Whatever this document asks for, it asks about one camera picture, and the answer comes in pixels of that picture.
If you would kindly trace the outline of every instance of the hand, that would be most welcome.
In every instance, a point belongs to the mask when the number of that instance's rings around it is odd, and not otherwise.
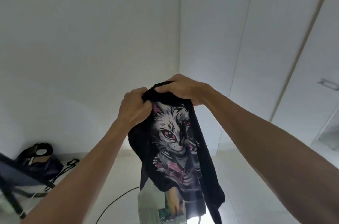
[[[142,95],[147,91],[147,88],[134,89],[125,94],[119,109],[118,120],[129,128],[143,122],[152,111],[152,103],[144,102]]]
[[[159,93],[171,92],[177,97],[190,99],[193,105],[203,104],[203,97],[209,85],[206,83],[192,80],[181,74],[176,74],[167,81],[172,83],[156,87],[155,91]]]

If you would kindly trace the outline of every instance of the person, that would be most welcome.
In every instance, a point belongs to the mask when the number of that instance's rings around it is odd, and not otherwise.
[[[211,86],[177,74],[156,88],[205,105],[286,209],[302,224],[339,223],[339,170],[298,139],[248,112]],[[95,202],[129,130],[149,116],[146,88],[127,93],[101,141],[22,224],[82,223]]]

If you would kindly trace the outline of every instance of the black cable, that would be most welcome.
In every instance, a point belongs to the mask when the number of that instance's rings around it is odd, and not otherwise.
[[[108,208],[109,206],[111,206],[115,201],[117,201],[118,199],[120,199],[121,197],[123,197],[125,194],[127,194],[127,193],[129,193],[129,192],[131,192],[131,191],[133,191],[134,189],[137,189],[137,188],[140,188],[140,187],[137,186],[137,187],[135,187],[135,188],[132,188],[131,190],[127,191],[126,193],[124,193],[123,195],[121,195],[121,196],[119,196],[117,199],[115,199],[113,202],[111,202],[111,203],[106,207],[106,209],[104,209],[104,211],[102,212],[102,214],[100,215],[100,217],[98,218],[98,220],[97,220],[97,222],[96,222],[95,224],[98,224],[99,219],[101,218],[101,216],[104,214],[104,212],[107,210],[107,208]]]
[[[66,168],[65,169],[63,169],[54,179],[52,179],[50,182],[52,183],[52,184],[54,184],[54,182],[57,180],[57,178],[58,177],[60,177],[61,175],[63,175],[63,174],[65,174],[67,171],[70,171],[71,169],[73,169],[76,165],[77,165],[77,163],[78,162],[80,162],[80,160],[79,159],[72,159],[72,160],[70,160],[69,162],[67,162],[67,164],[66,164]],[[46,187],[45,188],[45,192],[47,192],[48,190],[50,190],[50,187]]]

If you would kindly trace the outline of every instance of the cabinet handle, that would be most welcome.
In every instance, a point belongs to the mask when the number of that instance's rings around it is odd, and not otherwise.
[[[334,91],[339,91],[339,85],[337,83],[334,83],[332,81],[321,79],[319,82],[317,82],[320,85],[323,85],[324,87],[327,87],[329,89],[332,89]]]

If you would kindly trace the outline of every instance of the black bag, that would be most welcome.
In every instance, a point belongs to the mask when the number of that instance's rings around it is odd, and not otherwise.
[[[64,167],[53,155],[53,147],[48,143],[35,144],[23,150],[15,161],[46,180],[55,179]]]

